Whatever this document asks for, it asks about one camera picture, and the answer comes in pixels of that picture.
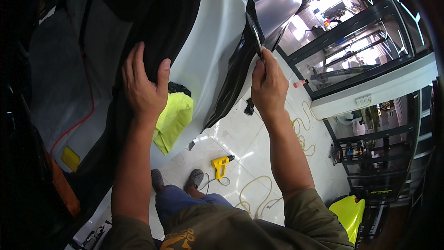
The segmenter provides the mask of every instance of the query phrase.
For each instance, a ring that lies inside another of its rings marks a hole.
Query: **neon yellow car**
[[[356,244],[359,235],[359,225],[364,214],[365,200],[359,200],[356,196],[347,196],[335,203],[332,203],[330,210],[337,215],[337,219],[344,226],[348,234],[348,239]]]

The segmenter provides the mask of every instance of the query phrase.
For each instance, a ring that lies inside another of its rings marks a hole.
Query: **gray shoe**
[[[151,184],[156,194],[158,194],[160,190],[165,186],[163,184],[162,173],[160,173],[159,169],[151,170]]]
[[[194,186],[195,189],[197,189],[200,186],[202,180],[203,180],[202,170],[194,169],[191,172],[190,177],[186,181],[185,186],[183,187],[183,191],[187,192],[187,190],[190,186]]]

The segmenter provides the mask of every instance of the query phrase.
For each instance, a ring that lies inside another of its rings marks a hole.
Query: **yellow microfiber towel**
[[[153,135],[154,143],[164,154],[169,153],[192,118],[192,98],[182,92],[168,94],[166,107],[157,120]]]

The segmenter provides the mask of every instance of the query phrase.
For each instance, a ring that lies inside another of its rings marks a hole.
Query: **yellow heat gun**
[[[216,180],[222,179],[225,176],[225,165],[233,159],[233,155],[228,155],[211,161],[211,166],[216,169]]]

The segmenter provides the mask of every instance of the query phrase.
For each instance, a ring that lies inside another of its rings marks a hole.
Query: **blue shorts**
[[[174,215],[181,209],[192,205],[205,203],[233,206],[219,194],[212,193],[205,195],[200,199],[195,199],[181,188],[173,185],[165,186],[162,191],[156,195],[156,210],[162,226],[164,226],[164,223],[171,215]]]

